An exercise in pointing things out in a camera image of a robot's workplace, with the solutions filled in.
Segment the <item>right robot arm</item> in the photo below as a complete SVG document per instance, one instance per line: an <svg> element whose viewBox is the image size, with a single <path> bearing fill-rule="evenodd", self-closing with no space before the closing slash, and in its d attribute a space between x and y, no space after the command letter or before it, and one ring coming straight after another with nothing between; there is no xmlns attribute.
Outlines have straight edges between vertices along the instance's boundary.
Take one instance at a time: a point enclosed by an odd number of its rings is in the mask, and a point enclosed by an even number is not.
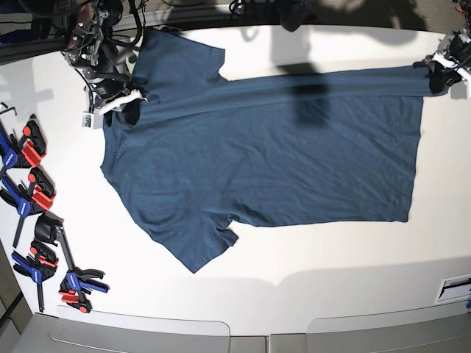
<svg viewBox="0 0 471 353"><path fill-rule="evenodd" d="M123 15L121 1L77 1L74 28L63 56L85 82L88 106L82 125L101 129L115 112L134 107L146 96L132 80L128 65L134 63L144 36L142 4L129 1L135 36L119 40L113 27Z"/></svg>

